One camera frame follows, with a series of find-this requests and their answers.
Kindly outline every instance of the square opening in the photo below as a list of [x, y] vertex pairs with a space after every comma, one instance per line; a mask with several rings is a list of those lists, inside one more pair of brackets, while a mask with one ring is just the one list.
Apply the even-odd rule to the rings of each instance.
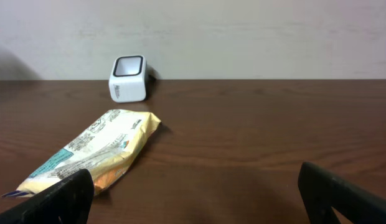
[[142, 71], [142, 63], [141, 56], [120, 57], [116, 61], [113, 75], [116, 77], [138, 75]]

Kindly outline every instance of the black object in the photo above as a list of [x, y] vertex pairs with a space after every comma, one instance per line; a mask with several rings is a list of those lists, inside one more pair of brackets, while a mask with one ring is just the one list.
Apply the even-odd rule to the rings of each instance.
[[82, 169], [0, 214], [0, 223], [86, 223], [92, 199], [92, 178]]
[[352, 223], [385, 223], [386, 201], [304, 162], [298, 188], [311, 224], [340, 224], [332, 207]]

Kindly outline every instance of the white wall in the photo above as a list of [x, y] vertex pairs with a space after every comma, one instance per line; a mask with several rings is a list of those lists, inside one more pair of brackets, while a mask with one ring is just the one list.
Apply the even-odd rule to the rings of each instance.
[[0, 46], [43, 79], [386, 78], [386, 0], [0, 0]]

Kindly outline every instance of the wood grain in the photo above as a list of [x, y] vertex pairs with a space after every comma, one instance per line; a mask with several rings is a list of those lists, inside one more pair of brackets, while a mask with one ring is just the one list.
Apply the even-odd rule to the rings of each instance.
[[161, 80], [126, 104], [106, 81], [0, 82], [0, 195], [115, 108], [163, 125], [89, 223], [308, 223], [303, 161], [386, 198], [386, 80]]

